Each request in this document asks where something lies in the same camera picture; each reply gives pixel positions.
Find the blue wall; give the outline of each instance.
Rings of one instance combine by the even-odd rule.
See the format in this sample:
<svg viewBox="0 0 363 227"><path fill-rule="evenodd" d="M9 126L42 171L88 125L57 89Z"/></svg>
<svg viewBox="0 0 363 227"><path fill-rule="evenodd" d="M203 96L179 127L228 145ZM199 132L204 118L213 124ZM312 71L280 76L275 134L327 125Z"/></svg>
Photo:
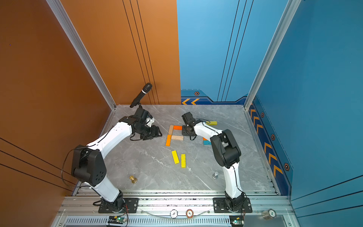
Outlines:
<svg viewBox="0 0 363 227"><path fill-rule="evenodd" d="M363 1L301 1L256 96L292 165L303 227L362 212L362 10Z"/></svg>
<svg viewBox="0 0 363 227"><path fill-rule="evenodd" d="M181 89L201 90L214 102L245 96L286 4L178 0Z"/></svg>

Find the vent grille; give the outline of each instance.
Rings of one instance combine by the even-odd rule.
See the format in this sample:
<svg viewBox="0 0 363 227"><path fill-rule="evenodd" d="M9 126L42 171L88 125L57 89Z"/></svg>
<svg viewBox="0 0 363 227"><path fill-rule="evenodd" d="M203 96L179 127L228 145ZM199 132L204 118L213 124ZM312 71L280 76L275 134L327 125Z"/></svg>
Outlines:
<svg viewBox="0 0 363 227"><path fill-rule="evenodd" d="M107 226L108 216L68 216L65 226ZM229 216L203 216L194 219L162 219L150 216L130 216L128 227L138 226L230 226Z"/></svg>
<svg viewBox="0 0 363 227"><path fill-rule="evenodd" d="M160 224L230 224L229 218L194 218L194 219L159 219L159 218L130 218L129 224L160 225Z"/></svg>

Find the yellow wooden block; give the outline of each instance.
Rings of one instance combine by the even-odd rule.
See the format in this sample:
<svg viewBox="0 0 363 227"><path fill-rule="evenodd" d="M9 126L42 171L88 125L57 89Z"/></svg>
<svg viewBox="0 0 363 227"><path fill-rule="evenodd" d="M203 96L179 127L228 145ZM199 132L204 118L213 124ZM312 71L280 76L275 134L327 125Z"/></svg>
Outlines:
<svg viewBox="0 0 363 227"><path fill-rule="evenodd" d="M185 168L187 166L187 162L185 160L185 154L181 154L181 167Z"/></svg>
<svg viewBox="0 0 363 227"><path fill-rule="evenodd" d="M207 125L217 125L217 122L216 121L210 121L210 123L208 122L205 122Z"/></svg>
<svg viewBox="0 0 363 227"><path fill-rule="evenodd" d="M178 155L176 154L176 150L172 151L171 153L173 154L173 159L174 159L175 164L178 164L179 158L178 158Z"/></svg>
<svg viewBox="0 0 363 227"><path fill-rule="evenodd" d="M166 137L166 144L165 144L165 146L170 147L170 142L171 142L171 135L168 135L168 136Z"/></svg>

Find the black stripe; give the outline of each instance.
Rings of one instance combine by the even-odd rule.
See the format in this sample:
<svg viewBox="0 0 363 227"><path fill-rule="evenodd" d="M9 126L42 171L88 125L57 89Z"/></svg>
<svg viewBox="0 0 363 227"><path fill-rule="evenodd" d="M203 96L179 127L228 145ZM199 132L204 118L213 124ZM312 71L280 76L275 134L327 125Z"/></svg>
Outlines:
<svg viewBox="0 0 363 227"><path fill-rule="evenodd" d="M303 196L301 196L301 197L299 197L299 198L296 198L296 199L300 199L300 198L302 198L302 197L305 197L305 196L308 196L308 195L311 195L311 194L314 194L314 193L317 193L317 192L323 191L323 190L325 190L325 189L329 189L329 188L331 188L331 187L334 187L334 186L337 186L337 185L340 185L340 184L346 183L346 182L348 182L348 181L351 181L351 180L354 180L354 179L357 179L357 178L360 178L360 177L363 177L363 175L360 175L360 176L354 177L354 178L352 178L352 179L349 179L349 180L346 180L346 181L340 182L340 183L338 183L338 184L335 184L335 185L332 185L332 186L326 187L326 188L324 188L324 189L320 189L320 190L318 190L318 191L315 191L315 192L309 193L309 194L307 194L307 195L303 195Z"/></svg>
<svg viewBox="0 0 363 227"><path fill-rule="evenodd" d="M243 8L243 13L242 13L242 17L241 17L241 22L240 22L240 26L239 26L239 28L238 28L238 32L237 32L236 42L234 43L233 52L232 52L232 58L231 58L231 62L229 63L229 68L228 68L228 72L227 72L227 78L226 78L226 82L224 83L224 89L223 89L223 94L222 94L221 101L223 100L224 91L225 91L225 89L226 89L226 84L227 84L227 80L228 80L228 74L229 74L229 70L231 69L231 64L232 64L232 60L233 60L234 50L236 49L236 44L237 44L237 40L238 40L238 34L240 33L240 28L241 28L241 24L242 24L243 15L245 14L246 3L245 3L245 7Z"/></svg>
<svg viewBox="0 0 363 227"><path fill-rule="evenodd" d="M28 175L28 176L34 177L34 178L36 178L36 179L38 179L38 180L41 180L41 181L47 182L47 183L49 183L49 184L51 184L51 185L54 185L54 186L60 187L60 188L62 188L62 189L65 189L65 190L68 190L68 191L73 192L72 190L69 190L69 189L63 188L63 187L61 187L61 186L58 186L58 185L53 184L53 183L51 183L51 182L48 182L48 181L45 181L45 180L43 180L43 179L37 178L37 177L32 176L32 175L30 175L30 174L24 173L24 172L22 172L22 171L20 171L20 170L16 170L16 169L11 168L11 167L9 167L9 166L6 166L6 165L4 165L4 164L1 164L1 163L0 163L0 165L5 166L5 167L8 167L8 168L10 168L10 169L12 169L12 170L18 171L18 172L23 173L23 174L25 174L25 175Z"/></svg>
<svg viewBox="0 0 363 227"><path fill-rule="evenodd" d="M145 82L145 84L146 84L146 80L145 80L144 72L142 71L142 67L141 67L141 62L140 62L139 54L137 53L137 49L136 49L136 44L135 44L135 40L134 40L134 35L132 34L132 30L131 30L131 25L130 25L129 17L127 16L126 7L125 7L125 3L124 3L124 1L123 1L123 0L122 0L122 3L123 3L123 7L124 7L124 9L125 9L127 22L129 23L129 27L130 27L130 31L131 31L132 40L134 41L134 45L135 45L135 50L136 50L137 58L139 59L139 64L140 64L140 69L141 69L142 77L144 78L144 82Z"/></svg>
<svg viewBox="0 0 363 227"><path fill-rule="evenodd" d="M149 81L151 82L151 80L150 80L150 76L149 76L149 71L147 70L147 65L146 65L146 60L145 60L144 51L142 50L141 39L140 39L140 35L139 35L139 30L138 30L138 28L137 28L136 19L135 19L135 14L134 14L134 9L132 8L131 0L130 0L130 5L131 5L132 14L133 14L133 16L134 16L134 21L135 21L135 26L136 26L137 35L138 35L138 37L139 37L139 42L140 42L140 47L141 47L142 56L143 56L143 58L144 58L144 62L145 62L145 68L146 68L147 77L149 78ZM154 99L154 104L156 104L156 102L155 102L155 97L154 97L154 92L152 91L152 89L151 89L151 93L152 93L152 98Z"/></svg>
<svg viewBox="0 0 363 227"><path fill-rule="evenodd" d="M325 212L320 212L320 213L316 213L316 214L309 214L309 215L304 215L304 216L300 216L300 217L297 217L297 218L303 218L303 217L317 215L317 214L325 214L325 213L330 213L330 212L339 211L339 210L347 210L347 209L357 208L357 207L363 207L363 205L354 206L354 207L347 207L347 208L342 208L342 209L338 209L338 210L325 211Z"/></svg>
<svg viewBox="0 0 363 227"><path fill-rule="evenodd" d="M31 156L36 157L37 159L40 159L40 160L42 160L43 162L48 163L49 165L51 165L51 166L53 166L53 167L55 167L55 168L57 168L57 169L59 169L59 170L62 170L62 169L58 168L57 166L55 166L55 165L53 165L53 164L50 164L49 162L47 162L47 161L45 161L45 160L43 160L43 159L41 159L41 158L39 158L39 157L37 157L37 156L33 155L33 154L32 154L32 153L30 153L30 152L27 152L26 150L24 150L24 149L22 149L22 148L20 148L20 147L18 147L18 146L16 146L15 144L13 144L13 143L11 143L11 142L9 142L9 141L7 141L7 140L4 140L4 139L3 139L3 138L1 138L1 137L0 137L0 139L1 139L1 140L3 140L3 141L5 141L5 142L7 142L8 144L13 145L13 146L14 146L14 147L16 147L16 148L19 148L20 150L22 150L22 151L24 151L24 152L26 152L26 153L30 154Z"/></svg>
<svg viewBox="0 0 363 227"><path fill-rule="evenodd" d="M239 6L239 4L240 4L240 0L238 0L237 9L236 9L236 15L234 16L234 22L233 22L233 27L232 27L231 37L229 38L229 44L228 44L228 50L227 50L227 56L226 56L226 61L224 62L223 73L222 73L222 79L221 79L221 84L219 85L219 91L218 91L217 102L218 102L218 99L219 99L219 93L221 92L221 86L222 86L222 81L223 81L224 69L226 68L227 57L228 57L228 52L229 52L229 46L231 45L232 34L233 34L233 28L234 28L234 23L236 22L236 17L237 17L237 11L238 11L238 6Z"/></svg>
<svg viewBox="0 0 363 227"><path fill-rule="evenodd" d="M11 154L6 153L5 151L0 150L0 152L3 152L4 154L7 154L7 155L9 155L9 156L11 156L11 157L13 157L13 158L16 158L17 160L20 160L20 161L22 161L22 162L25 162L26 164L29 164L29 165L31 165L31 166L33 166L33 167L37 168L37 169L40 169L40 170L42 170L42 171L44 171L44 172L47 172L47 173L49 173L49 174L51 174L51 175L53 175L53 176L55 176L55 177L58 177L59 179L62 179L61 177L59 177L59 176L57 176L57 175L54 175L54 174L52 174L52 173L50 173L50 172L48 172L48 171L46 171L46 170L44 170L44 169L41 169L41 168L39 168L39 167L37 167L37 166L35 166L35 165L32 165L32 164L30 164L29 162L26 162L26 161L24 161L24 160L21 160L20 158L17 158L17 157L15 157L15 156L12 156Z"/></svg>
<svg viewBox="0 0 363 227"><path fill-rule="evenodd" d="M227 94L226 94L226 98L224 101L227 100L227 95L228 95L228 92L229 92L229 87L231 86L231 82L232 82L232 78L233 78L233 73L234 73L234 69L236 68L236 64L237 64L237 60L238 60L238 55L240 54L240 50L241 50L241 45L242 45L242 41L243 41L243 37L245 36L245 32L246 32L246 28L247 28L247 24L248 24L248 19L249 19L249 15L251 14L251 9L252 9L252 6L253 6L253 1L252 0L252 4L251 4L251 8L250 8L250 13L248 14L248 18L247 18L247 22L246 22L246 26L245 26L245 30L243 32L243 36L242 36L242 40L241 40L241 44L240 44L240 49L238 50L238 54L237 54L237 59L236 59L236 62L234 63L234 67L233 67L233 72L232 72L232 76L231 76L231 81L229 82L229 86L228 86L228 90L227 90Z"/></svg>
<svg viewBox="0 0 363 227"><path fill-rule="evenodd" d="M145 44L146 44L147 55L149 56L149 62L150 62L150 68L151 68L151 74L152 74L152 78L153 78L153 80L154 80L154 86L155 86L156 97L157 97L157 99L158 99L158 104L160 104L160 102L159 102L159 96L158 96L158 90L156 89L156 83L155 83L154 73L153 73L153 71L152 71L152 65L151 65L151 60L150 60L149 49L148 49L148 47L147 47L146 36L145 36L145 31L144 31L144 25L142 24L142 19L141 19L141 14L140 14L140 8L139 8L139 2L138 2L138 0L136 0L136 2L137 2L137 8L139 9L139 15L140 15L140 20L141 20L142 32L144 33L144 38L145 38Z"/></svg>
<svg viewBox="0 0 363 227"><path fill-rule="evenodd" d="M306 205L306 206L294 208L294 210L300 209L300 208L303 208L303 207L308 207L308 206L311 206L311 205L315 205L315 204L318 204L318 203L323 203L323 202L330 201L330 200L333 200L333 199L342 198L342 197L345 197L345 196L348 196L348 195L354 195L354 194L361 193L361 192L363 192L363 190L362 191L353 192L353 193L350 193L350 194L346 194L346 195L342 195L342 196L338 196L338 197L335 197L335 198L332 198L332 199L327 199L327 200L324 200L324 201L321 201L321 202L317 202L317 203L313 203L313 204L310 204L310 205Z"/></svg>

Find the orange wall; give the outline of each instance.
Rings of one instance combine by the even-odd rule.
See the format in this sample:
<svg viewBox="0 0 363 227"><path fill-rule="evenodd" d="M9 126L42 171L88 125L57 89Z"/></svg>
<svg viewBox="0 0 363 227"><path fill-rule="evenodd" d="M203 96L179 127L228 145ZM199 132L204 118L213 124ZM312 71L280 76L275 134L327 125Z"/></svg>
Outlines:
<svg viewBox="0 0 363 227"><path fill-rule="evenodd" d="M116 104L180 104L176 0L61 0Z"/></svg>
<svg viewBox="0 0 363 227"><path fill-rule="evenodd" d="M110 109L45 0L1 1L0 53L0 137L48 162L0 140L0 225L49 226L73 191L67 152L97 139Z"/></svg>

